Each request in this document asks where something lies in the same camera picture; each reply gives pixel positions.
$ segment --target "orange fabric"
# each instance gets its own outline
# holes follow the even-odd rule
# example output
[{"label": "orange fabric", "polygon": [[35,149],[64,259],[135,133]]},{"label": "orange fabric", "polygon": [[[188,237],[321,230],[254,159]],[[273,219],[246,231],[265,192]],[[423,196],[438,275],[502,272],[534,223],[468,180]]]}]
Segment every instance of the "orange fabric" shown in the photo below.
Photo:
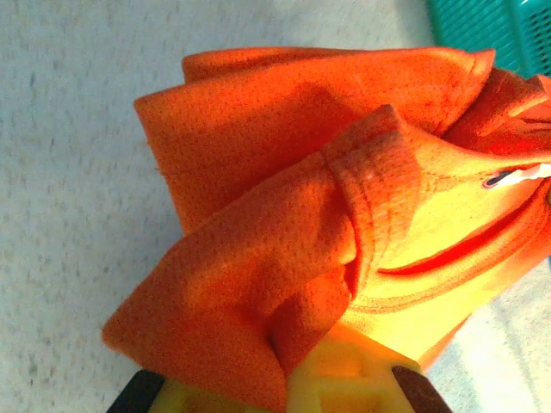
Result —
[{"label": "orange fabric", "polygon": [[136,101],[186,237],[103,339],[145,368],[283,411],[340,318],[429,361],[551,253],[549,79],[493,52],[257,48],[183,61]]}]

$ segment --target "yellow plastic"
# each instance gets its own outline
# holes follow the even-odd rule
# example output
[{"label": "yellow plastic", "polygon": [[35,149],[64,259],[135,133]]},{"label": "yellow plastic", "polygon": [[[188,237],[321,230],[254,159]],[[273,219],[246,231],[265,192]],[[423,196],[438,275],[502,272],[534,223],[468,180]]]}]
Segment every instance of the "yellow plastic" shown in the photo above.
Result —
[{"label": "yellow plastic", "polygon": [[[415,413],[391,371],[419,365],[337,324],[288,378],[287,413]],[[269,413],[167,380],[149,413]]]}]

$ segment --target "folded cloth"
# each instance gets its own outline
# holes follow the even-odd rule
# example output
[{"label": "folded cloth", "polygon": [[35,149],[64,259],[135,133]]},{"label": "folded cloth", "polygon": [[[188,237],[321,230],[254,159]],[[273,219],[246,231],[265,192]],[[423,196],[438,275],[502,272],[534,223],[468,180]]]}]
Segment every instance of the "folded cloth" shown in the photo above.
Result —
[{"label": "folded cloth", "polygon": [[425,365],[551,253],[551,81],[494,52],[252,48],[135,103],[186,237],[108,320],[141,366],[274,411],[341,319]]}]

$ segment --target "floor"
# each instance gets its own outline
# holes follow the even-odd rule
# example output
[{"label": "floor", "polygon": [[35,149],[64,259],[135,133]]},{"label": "floor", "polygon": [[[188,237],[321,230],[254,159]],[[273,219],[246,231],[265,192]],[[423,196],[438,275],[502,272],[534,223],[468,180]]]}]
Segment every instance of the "floor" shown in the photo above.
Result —
[{"label": "floor", "polygon": [[[428,46],[422,0],[0,3],[0,411],[105,411],[137,367],[100,327],[181,236],[133,100],[234,46]],[[455,412],[551,412],[551,271],[430,372]]]}]

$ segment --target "orange mesh fabric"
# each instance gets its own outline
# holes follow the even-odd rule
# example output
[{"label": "orange mesh fabric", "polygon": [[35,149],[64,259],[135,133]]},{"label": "orange mesh fabric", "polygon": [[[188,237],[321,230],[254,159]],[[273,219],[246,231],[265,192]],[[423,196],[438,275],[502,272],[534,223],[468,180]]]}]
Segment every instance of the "orange mesh fabric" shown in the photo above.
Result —
[{"label": "orange mesh fabric", "polygon": [[136,101],[187,236],[105,342],[140,365],[283,411],[338,320],[410,358],[551,253],[550,82],[493,52],[260,48],[185,58]]}]

